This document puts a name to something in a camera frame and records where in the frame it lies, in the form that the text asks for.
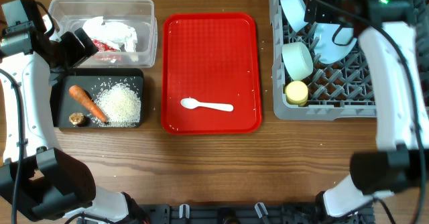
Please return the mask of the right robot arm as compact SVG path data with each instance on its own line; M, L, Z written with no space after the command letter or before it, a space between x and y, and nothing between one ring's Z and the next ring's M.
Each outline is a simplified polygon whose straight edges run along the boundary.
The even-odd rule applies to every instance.
M352 26L365 56L375 98L375 152L351 157L349 175L320 193L324 222L416 187L414 218L423 211L428 181L428 114L418 71L412 0L308 0Z

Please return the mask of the white rice pile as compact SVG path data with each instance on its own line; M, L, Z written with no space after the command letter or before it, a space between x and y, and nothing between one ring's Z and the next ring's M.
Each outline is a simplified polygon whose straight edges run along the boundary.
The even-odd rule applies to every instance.
M108 122L104 123L92 113L87 117L97 127L136 127L141 118L141 97L137 92L137 84L131 82L135 78L113 77L102 78L96 87L96 93L91 97L96 106L106 115Z

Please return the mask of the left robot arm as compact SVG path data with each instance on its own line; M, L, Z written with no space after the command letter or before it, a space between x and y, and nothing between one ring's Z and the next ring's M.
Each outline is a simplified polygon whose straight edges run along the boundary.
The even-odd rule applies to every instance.
M7 140L1 167L1 196L11 204L12 222L149 223L149 215L125 192L95 184L89 168L64 153L54 132L48 90L51 76L97 53L82 29L52 40L38 1L2 5L1 85Z

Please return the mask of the light blue plate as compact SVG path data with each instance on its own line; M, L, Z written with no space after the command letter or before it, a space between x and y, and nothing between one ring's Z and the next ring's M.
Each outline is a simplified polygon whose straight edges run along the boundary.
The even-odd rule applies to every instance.
M353 28L339 24L318 23L313 36L318 40L314 53L321 64L332 64L347 56L357 43Z

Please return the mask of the light blue bowl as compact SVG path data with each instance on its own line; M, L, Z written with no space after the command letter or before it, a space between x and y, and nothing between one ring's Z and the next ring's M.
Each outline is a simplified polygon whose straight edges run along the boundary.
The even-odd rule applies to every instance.
M290 27L298 32L307 26L304 21L306 6L303 0L280 0L284 15Z

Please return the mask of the white tissue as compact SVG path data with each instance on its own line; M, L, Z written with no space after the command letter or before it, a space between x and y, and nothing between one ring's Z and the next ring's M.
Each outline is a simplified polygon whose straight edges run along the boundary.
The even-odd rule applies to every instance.
M138 43L134 27L119 21L105 21L103 16L85 21L83 30L92 40L106 44L116 51L136 52Z

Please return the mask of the red strawberry snack wrapper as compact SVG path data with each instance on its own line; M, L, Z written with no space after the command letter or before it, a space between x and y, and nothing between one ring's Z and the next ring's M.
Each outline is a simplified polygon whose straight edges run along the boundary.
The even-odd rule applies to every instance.
M103 43L101 41L92 39L93 44L98 48L98 52L95 54L94 58L97 60L108 61L115 63L118 60L121 60L122 57L112 54L112 52L119 52L118 49L111 47L110 45Z

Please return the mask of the white plastic spoon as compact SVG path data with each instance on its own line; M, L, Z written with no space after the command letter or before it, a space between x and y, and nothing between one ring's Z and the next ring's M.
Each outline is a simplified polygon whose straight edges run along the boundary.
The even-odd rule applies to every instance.
M196 109L199 107L204 107L204 108L208 108L208 109L215 109L215 110L219 110L219 111L226 111L226 112L232 112L234 110L234 106L232 106L231 104L224 104L224 103L205 103L205 102L200 102L197 101L196 99L193 98L183 98L180 101L181 106L183 106L184 108L187 109Z

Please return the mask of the orange carrot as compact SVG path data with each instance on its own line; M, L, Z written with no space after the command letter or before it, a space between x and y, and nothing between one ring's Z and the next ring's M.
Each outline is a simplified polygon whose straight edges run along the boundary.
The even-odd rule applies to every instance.
M69 95L77 102L79 102L86 110L93 114L97 119L106 123L107 116L101 109L91 100L86 91L78 85L72 85L69 90Z

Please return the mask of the mint green bowl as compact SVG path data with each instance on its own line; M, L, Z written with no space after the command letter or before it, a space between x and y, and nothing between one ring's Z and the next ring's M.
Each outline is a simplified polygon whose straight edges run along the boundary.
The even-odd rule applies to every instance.
M303 80L312 74L312 57L309 49L302 42L284 44L282 59L292 80Z

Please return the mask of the brown mushroom piece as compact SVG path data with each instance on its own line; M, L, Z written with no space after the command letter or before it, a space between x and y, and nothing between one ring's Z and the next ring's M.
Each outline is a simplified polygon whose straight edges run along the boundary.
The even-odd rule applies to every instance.
M68 120L74 126L82 126L86 123L86 116L83 113L72 113Z

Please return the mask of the yellow plastic cup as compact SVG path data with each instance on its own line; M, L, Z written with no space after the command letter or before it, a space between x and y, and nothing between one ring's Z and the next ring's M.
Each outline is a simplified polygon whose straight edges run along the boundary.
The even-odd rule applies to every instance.
M292 81L285 87L285 94L289 104L303 107L308 100L308 87L302 81Z

